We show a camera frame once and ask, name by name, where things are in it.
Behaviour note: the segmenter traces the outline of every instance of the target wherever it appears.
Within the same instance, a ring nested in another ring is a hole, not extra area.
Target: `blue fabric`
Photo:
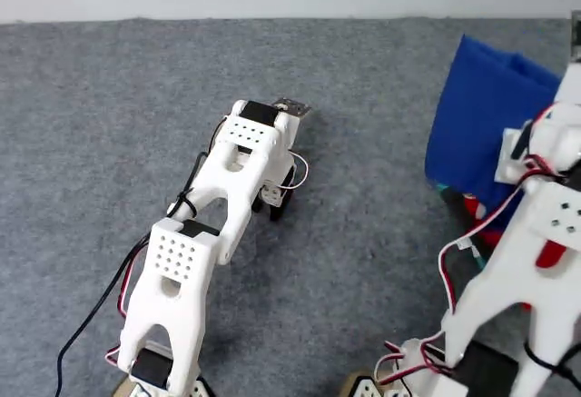
[[[520,128],[550,105],[559,82],[522,55],[463,36],[429,137],[428,179],[496,208],[514,189],[494,182],[503,130]],[[506,226],[513,212],[514,205],[496,227]]]

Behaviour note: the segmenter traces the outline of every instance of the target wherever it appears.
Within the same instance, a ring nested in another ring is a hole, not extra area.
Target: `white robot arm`
[[[581,315],[581,14],[574,15],[573,27],[572,59],[555,102],[523,129],[506,129],[503,135],[496,181],[517,184],[517,190],[524,191],[522,201],[483,272],[470,281],[457,303],[450,302],[441,331],[425,340],[392,347],[394,353],[384,357],[395,361],[394,372],[383,380],[389,383],[385,396],[534,397],[555,367],[563,368],[559,364],[568,357]],[[539,268],[537,259],[547,242],[561,244],[566,250],[556,265]],[[460,239],[447,247],[459,243]],[[478,372],[478,356],[486,356],[487,348],[477,348],[476,360],[472,354],[468,356],[470,346],[475,345],[472,338],[481,324],[515,303],[533,307],[528,341],[518,364],[495,352],[488,359],[502,364],[495,367],[497,375],[487,383],[478,382],[476,378],[485,374]],[[447,374],[426,369],[425,351],[420,346],[441,335],[445,335],[446,349],[438,365]],[[455,372],[469,357],[472,383],[457,382]],[[494,382],[503,380],[504,366],[514,373],[500,392]],[[405,382],[391,380],[399,376],[406,377]],[[572,382],[581,391],[581,383]],[[494,391],[486,393],[484,388]]]
[[[295,172],[290,149],[309,109],[287,99],[274,105],[238,101],[190,188],[170,206],[170,216],[153,225],[117,359],[118,367],[152,397],[198,391],[198,356],[214,265],[232,258],[258,195],[272,211],[288,201]],[[228,202],[221,230],[195,219],[218,198]],[[171,348],[146,341],[154,325],[167,331]]]

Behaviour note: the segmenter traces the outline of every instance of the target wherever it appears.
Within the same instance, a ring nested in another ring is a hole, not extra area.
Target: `black wire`
[[[172,218],[175,215],[175,213],[178,212],[178,210],[182,206],[182,203],[185,203],[188,206],[190,206],[190,209],[193,212],[192,217],[196,216],[196,208],[193,205],[193,203],[188,200],[187,195],[192,190],[193,179],[194,179],[194,177],[196,177],[196,174],[198,173],[198,170],[200,169],[200,164],[202,163],[202,159],[205,157],[208,157],[207,152],[199,152],[198,153],[198,156],[196,157],[196,160],[193,163],[193,167],[192,167],[192,171],[190,172],[190,176],[188,177],[188,180],[186,181],[185,186],[183,187],[183,190],[181,190],[180,193],[178,194],[175,205],[173,206],[171,211],[167,213],[166,217]]]
[[[119,266],[119,269],[117,270],[117,273],[115,273],[115,276],[113,277],[113,279],[109,282],[109,284],[105,288],[105,291],[103,292],[103,295],[101,296],[101,298],[99,299],[97,304],[89,312],[89,314],[86,316],[86,318],[81,323],[81,325],[77,328],[76,331],[74,331],[73,336],[71,336],[71,338],[69,338],[69,340],[66,342],[66,344],[61,349],[61,351],[58,353],[58,357],[56,358],[57,385],[56,385],[56,393],[54,394],[54,397],[58,397],[59,395],[61,395],[61,390],[63,389],[63,358],[64,358],[64,355],[69,350],[71,345],[73,345],[73,343],[76,341],[76,339],[79,337],[79,335],[84,331],[84,329],[87,327],[87,325],[91,322],[91,320],[97,314],[97,312],[99,312],[99,309],[101,309],[101,306],[103,306],[103,303],[105,302],[107,297],[109,297],[109,294],[111,294],[111,291],[113,290],[113,288],[115,287],[115,285],[117,284],[119,279],[121,278],[121,275],[123,274],[123,270],[125,269],[127,264],[149,242],[149,235],[150,235],[149,233],[144,235],[142,237],[142,239],[139,240],[137,242],[137,244],[133,246],[133,248],[127,254],[127,256],[125,256],[125,259],[123,259],[123,261],[121,262],[121,265]]]
[[[214,146],[214,139],[216,138],[216,135],[218,134],[218,131],[220,130],[220,126],[222,126],[222,124],[226,121],[226,119],[228,118],[228,115],[225,115],[220,122],[216,125],[216,127],[214,128],[214,132],[212,134],[212,138],[210,138],[210,145],[208,146],[208,153],[212,151],[212,148]]]
[[[222,121],[218,124],[218,126],[216,126],[216,129],[214,130],[214,135],[212,136],[212,140],[213,140],[214,136],[216,135],[218,128],[220,127],[220,124],[225,119],[226,118],[224,117],[222,119]],[[208,156],[207,152],[200,152],[198,154],[198,156],[196,157],[196,160],[193,164],[192,171],[190,172],[190,176],[188,177],[188,180],[185,183],[183,190],[178,194],[177,201],[176,201],[175,205],[173,206],[172,210],[167,213],[167,215],[166,215],[167,217],[172,218],[175,215],[175,213],[177,213],[178,209],[180,209],[180,207],[182,206],[182,203],[185,203],[190,207],[190,209],[193,212],[193,216],[196,215],[196,208],[193,205],[193,203],[190,202],[190,200],[188,200],[187,195],[192,190],[192,182],[193,182],[193,179],[195,178],[196,174],[198,173],[198,170],[200,169],[200,164],[202,162],[202,159],[204,157],[207,157],[207,156]],[[150,235],[150,233],[147,233],[146,235],[144,235],[141,238],[141,240],[139,240],[137,242],[137,244],[133,246],[131,251],[125,256],[125,259],[123,259],[123,261],[121,262],[121,265],[119,266],[119,269],[117,270],[117,273],[115,273],[115,276],[113,277],[113,279],[109,282],[109,284],[105,288],[105,291],[103,292],[103,295],[101,296],[99,301],[96,303],[96,305],[93,307],[93,309],[89,312],[89,314],[86,316],[86,318],[83,320],[81,325],[77,328],[77,330],[74,331],[73,336],[71,336],[71,338],[69,338],[69,340],[66,342],[66,344],[61,349],[61,351],[58,353],[58,357],[56,358],[57,385],[56,385],[56,393],[54,394],[54,397],[59,397],[61,395],[61,390],[63,389],[63,358],[64,358],[64,355],[71,348],[71,346],[76,341],[76,339],[79,337],[79,335],[81,335],[81,333],[83,333],[84,329],[89,325],[89,323],[94,318],[94,316],[99,312],[99,309],[101,309],[101,306],[103,306],[103,303],[105,302],[105,300],[107,300],[107,297],[109,297],[109,295],[111,294],[111,291],[113,290],[113,288],[115,287],[117,282],[119,282],[119,279],[121,278],[121,275],[123,274],[123,270],[125,269],[125,267],[131,262],[131,260],[135,257],[135,255],[145,245],[147,245],[147,243],[149,242],[149,235]]]
[[[553,365],[549,362],[543,361],[538,356],[536,356],[530,348],[530,345],[528,345],[528,341],[525,341],[524,346],[525,353],[534,363],[540,365],[543,368],[546,368],[557,376],[561,376],[562,378],[567,379],[573,384],[573,386],[577,388],[578,391],[581,391],[581,382],[575,377],[573,371],[565,365],[567,361],[570,361],[575,355],[581,352],[581,343],[578,343],[567,350],[565,356],[563,356],[558,365]]]
[[[143,385],[141,385],[139,382],[137,383],[137,386],[139,386],[142,389],[142,391],[145,392],[147,397],[152,397],[152,395],[145,388],[143,388]]]
[[[399,362],[396,359],[396,368],[399,370]],[[403,377],[400,379],[401,383],[403,384],[403,387],[406,389],[406,391],[408,392],[408,396],[409,397],[414,397],[414,393],[411,391],[411,389],[408,387],[408,385],[406,384],[406,381],[404,381]]]

